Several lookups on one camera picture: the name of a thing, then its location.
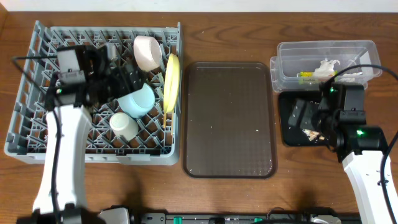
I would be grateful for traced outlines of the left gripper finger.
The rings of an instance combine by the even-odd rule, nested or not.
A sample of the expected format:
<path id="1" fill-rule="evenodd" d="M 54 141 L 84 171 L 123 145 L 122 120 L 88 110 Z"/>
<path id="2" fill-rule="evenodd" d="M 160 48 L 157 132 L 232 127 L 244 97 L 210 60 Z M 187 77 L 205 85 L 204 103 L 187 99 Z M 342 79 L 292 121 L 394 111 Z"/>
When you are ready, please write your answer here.
<path id="1" fill-rule="evenodd" d="M 129 81 L 131 92 L 140 90 L 146 82 L 146 75 L 139 67 L 129 65 Z"/>
<path id="2" fill-rule="evenodd" d="M 132 84 L 129 73 L 124 67 L 113 69 L 114 78 L 119 84 L 119 94 L 127 95 L 132 92 Z"/>

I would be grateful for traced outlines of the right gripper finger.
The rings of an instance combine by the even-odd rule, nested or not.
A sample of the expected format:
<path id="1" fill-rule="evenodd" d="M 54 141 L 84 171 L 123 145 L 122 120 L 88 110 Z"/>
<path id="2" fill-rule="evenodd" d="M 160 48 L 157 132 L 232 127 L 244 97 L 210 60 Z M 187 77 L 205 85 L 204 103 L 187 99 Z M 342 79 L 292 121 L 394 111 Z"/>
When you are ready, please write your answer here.
<path id="1" fill-rule="evenodd" d="M 302 122 L 303 114 L 306 108 L 307 102 L 302 99 L 297 99 L 292 107 L 288 124 L 290 126 L 299 127 Z"/>
<path id="2" fill-rule="evenodd" d="M 317 131 L 318 122 L 319 122 L 318 104 L 314 102 L 306 102 L 302 119 L 299 125 L 300 129 Z"/>

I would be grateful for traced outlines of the rice and food scraps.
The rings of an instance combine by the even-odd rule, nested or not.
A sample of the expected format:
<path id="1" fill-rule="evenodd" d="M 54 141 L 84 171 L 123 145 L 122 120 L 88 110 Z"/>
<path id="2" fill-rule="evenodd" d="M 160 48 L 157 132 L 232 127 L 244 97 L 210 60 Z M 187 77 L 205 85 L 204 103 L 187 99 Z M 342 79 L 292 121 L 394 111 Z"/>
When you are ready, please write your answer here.
<path id="1" fill-rule="evenodd" d="M 323 141 L 325 140 L 325 137 L 321 135 L 319 132 L 312 131 L 309 129 L 302 129 L 304 134 L 308 137 L 309 141 Z"/>

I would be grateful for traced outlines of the light blue bowl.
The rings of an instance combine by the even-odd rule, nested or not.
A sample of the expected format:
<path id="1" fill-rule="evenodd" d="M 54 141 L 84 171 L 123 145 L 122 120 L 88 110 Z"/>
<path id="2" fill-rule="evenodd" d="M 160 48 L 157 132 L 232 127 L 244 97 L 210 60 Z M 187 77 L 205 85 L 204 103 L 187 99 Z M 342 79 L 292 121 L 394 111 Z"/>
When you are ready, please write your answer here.
<path id="1" fill-rule="evenodd" d="M 118 103 L 124 113 L 132 118 L 140 118 L 154 107 L 154 91 L 145 83 L 140 90 L 118 98 Z"/>

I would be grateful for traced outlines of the green yellow snack wrapper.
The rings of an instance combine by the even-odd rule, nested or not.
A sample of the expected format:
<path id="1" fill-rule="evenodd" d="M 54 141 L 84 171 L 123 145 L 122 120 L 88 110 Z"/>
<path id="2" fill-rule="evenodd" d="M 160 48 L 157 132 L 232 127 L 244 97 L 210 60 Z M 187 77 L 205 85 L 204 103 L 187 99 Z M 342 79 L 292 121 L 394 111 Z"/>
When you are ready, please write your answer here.
<path id="1" fill-rule="evenodd" d="M 332 76 L 336 75 L 337 73 L 338 72 L 335 70 L 334 72 L 332 72 L 326 76 L 315 77 L 313 75 L 313 72 L 300 72 L 297 74 L 297 78 L 298 78 L 298 83 L 300 85 L 303 85 L 303 84 L 312 85 L 312 84 L 316 84 L 316 83 L 320 83 L 320 82 L 325 82 Z"/>

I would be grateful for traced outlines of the yellow plate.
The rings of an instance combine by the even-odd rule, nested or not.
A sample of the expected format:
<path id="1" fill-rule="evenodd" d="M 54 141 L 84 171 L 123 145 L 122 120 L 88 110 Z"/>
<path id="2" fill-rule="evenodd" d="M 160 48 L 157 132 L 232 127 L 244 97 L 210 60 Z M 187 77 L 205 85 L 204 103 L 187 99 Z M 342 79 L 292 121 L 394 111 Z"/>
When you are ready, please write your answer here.
<path id="1" fill-rule="evenodd" d="M 169 55 L 164 83 L 164 112 L 174 111 L 180 86 L 180 62 L 175 54 Z"/>

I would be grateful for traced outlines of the white tissue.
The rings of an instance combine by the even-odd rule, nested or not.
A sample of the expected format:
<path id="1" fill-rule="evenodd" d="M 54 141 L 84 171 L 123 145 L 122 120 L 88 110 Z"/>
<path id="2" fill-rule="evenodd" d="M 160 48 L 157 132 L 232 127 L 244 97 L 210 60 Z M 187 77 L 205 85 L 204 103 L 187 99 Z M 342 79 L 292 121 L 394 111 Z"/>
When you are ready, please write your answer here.
<path id="1" fill-rule="evenodd" d="M 316 68 L 315 71 L 313 72 L 313 77 L 332 77 L 333 75 L 336 74 L 335 72 L 335 64 L 340 64 L 339 60 L 322 60 L 320 62 L 320 67 Z"/>

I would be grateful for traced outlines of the white cup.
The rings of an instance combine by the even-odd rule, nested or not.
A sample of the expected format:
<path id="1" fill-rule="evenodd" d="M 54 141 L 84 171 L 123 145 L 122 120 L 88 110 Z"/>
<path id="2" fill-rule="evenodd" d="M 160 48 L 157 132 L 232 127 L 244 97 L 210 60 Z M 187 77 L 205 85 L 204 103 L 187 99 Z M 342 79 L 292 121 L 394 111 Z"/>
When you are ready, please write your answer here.
<path id="1" fill-rule="evenodd" d="M 139 132 L 137 122 L 126 113 L 115 113 L 109 120 L 109 125 L 117 137 L 130 141 Z"/>

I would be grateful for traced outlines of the wooden chopstick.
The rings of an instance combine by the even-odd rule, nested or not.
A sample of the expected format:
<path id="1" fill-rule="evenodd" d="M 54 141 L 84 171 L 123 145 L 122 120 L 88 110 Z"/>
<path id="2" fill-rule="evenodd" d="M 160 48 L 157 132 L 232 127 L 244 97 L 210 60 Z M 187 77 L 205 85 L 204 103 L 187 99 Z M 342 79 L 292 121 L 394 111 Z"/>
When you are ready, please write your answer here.
<path id="1" fill-rule="evenodd" d="M 172 112 L 171 114 L 164 113 L 163 128 L 166 131 L 167 122 L 168 122 L 168 115 L 170 115 L 170 131 L 171 131 L 171 134 L 173 136 L 174 135 L 173 134 L 173 131 L 174 131 L 174 112 Z"/>

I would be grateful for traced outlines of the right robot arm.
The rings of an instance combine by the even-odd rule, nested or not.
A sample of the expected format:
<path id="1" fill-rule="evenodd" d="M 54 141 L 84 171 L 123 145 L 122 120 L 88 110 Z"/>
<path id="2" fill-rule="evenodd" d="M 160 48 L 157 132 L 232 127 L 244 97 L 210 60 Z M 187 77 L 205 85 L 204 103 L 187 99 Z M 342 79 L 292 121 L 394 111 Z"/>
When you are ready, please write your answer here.
<path id="1" fill-rule="evenodd" d="M 323 84 L 318 91 L 291 91 L 284 118 L 303 133 L 316 132 L 337 155 L 349 178 L 363 223 L 397 223 L 397 191 L 391 172 L 392 144 L 366 122 L 364 87 Z"/>

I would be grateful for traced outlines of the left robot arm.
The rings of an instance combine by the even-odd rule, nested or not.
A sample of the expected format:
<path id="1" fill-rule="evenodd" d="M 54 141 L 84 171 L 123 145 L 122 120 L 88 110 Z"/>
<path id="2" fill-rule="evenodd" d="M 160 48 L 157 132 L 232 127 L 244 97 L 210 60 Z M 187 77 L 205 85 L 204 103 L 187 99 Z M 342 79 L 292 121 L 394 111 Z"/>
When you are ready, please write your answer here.
<path id="1" fill-rule="evenodd" d="M 132 65 L 112 66 L 113 44 L 59 47 L 59 70 L 44 91 L 47 149 L 32 214 L 18 223 L 131 223 L 125 206 L 91 212 L 86 202 L 85 152 L 93 107 L 142 88 L 144 78 Z"/>

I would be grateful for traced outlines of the grey dishwasher rack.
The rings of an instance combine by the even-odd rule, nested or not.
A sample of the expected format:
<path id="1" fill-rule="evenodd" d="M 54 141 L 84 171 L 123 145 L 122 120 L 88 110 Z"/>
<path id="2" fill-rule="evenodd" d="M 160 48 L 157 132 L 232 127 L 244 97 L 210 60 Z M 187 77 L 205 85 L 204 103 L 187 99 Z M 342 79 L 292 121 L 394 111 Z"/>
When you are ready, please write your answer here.
<path id="1" fill-rule="evenodd" d="M 147 74 L 149 86 L 154 91 L 155 105 L 143 117 L 138 118 L 139 132 L 127 141 L 117 137 L 109 125 L 111 116 L 122 109 L 117 101 L 95 106 L 93 123 L 86 145 L 86 162 L 120 163 L 124 165 L 174 165 L 179 159 L 180 103 L 174 109 L 174 131 L 170 131 L 170 115 L 167 129 L 163 128 L 163 93 L 166 64 L 170 54 L 183 59 L 182 26 L 177 27 L 45 27 L 36 21 L 29 45 L 24 70 L 40 85 L 32 86 L 21 78 L 19 90 L 4 152 L 27 164 L 42 164 L 47 147 L 47 111 L 44 107 L 44 91 L 53 73 L 59 70 L 53 58 L 59 47 L 73 45 L 115 44 L 118 57 L 113 66 L 133 61 L 133 42 L 139 36 L 154 37 L 160 44 L 162 62 L 158 69 Z"/>

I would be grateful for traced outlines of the black tray bin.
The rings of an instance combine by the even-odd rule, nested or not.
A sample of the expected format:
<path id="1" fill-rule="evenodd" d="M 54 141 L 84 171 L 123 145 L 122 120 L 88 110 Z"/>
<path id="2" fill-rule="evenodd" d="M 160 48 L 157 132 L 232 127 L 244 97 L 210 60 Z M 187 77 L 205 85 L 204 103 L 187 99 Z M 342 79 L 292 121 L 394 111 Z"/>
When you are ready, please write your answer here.
<path id="1" fill-rule="evenodd" d="M 309 141 L 300 127 L 290 126 L 288 119 L 292 111 L 292 107 L 297 99 L 306 102 L 314 102 L 319 105 L 322 94 L 319 91 L 284 91 L 278 96 L 278 108 L 280 116 L 280 126 L 282 131 L 282 140 L 287 146 L 326 146 L 328 140 L 325 137 L 323 141 Z"/>

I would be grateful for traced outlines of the clear plastic bin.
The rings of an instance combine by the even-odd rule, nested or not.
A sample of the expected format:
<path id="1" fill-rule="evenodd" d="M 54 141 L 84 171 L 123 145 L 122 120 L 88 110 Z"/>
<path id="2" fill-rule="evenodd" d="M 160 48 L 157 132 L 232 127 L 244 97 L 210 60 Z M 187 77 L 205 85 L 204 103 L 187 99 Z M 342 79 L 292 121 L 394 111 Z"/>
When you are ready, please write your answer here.
<path id="1" fill-rule="evenodd" d="M 380 65 L 376 44 L 371 40 L 321 40 L 282 42 L 270 59 L 271 82 L 275 92 L 318 90 L 319 84 L 299 84 L 297 74 L 314 72 L 322 60 L 339 60 L 337 72 L 354 65 Z"/>

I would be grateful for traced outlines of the dark brown serving tray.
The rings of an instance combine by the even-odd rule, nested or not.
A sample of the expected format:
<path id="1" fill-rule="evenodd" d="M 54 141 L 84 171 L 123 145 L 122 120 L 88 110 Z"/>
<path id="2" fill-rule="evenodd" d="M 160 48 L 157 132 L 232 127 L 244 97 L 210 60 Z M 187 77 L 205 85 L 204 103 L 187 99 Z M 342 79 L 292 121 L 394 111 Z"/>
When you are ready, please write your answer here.
<path id="1" fill-rule="evenodd" d="M 277 170 L 269 68 L 195 62 L 186 69 L 183 169 L 198 179 L 268 179 Z"/>

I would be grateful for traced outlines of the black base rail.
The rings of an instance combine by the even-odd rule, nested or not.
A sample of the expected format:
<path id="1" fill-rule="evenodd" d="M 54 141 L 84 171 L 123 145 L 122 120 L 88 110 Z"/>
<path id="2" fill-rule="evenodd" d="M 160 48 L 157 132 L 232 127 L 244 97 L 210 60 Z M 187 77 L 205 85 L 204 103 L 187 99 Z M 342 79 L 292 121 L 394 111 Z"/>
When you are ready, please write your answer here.
<path id="1" fill-rule="evenodd" d="M 274 207 L 260 214 L 204 214 L 151 212 L 135 214 L 127 207 L 111 207 L 98 215 L 106 223 L 140 224 L 243 224 L 243 223 L 361 223 L 358 215 L 337 214 L 332 208 L 313 207 L 302 212 L 292 212 Z"/>

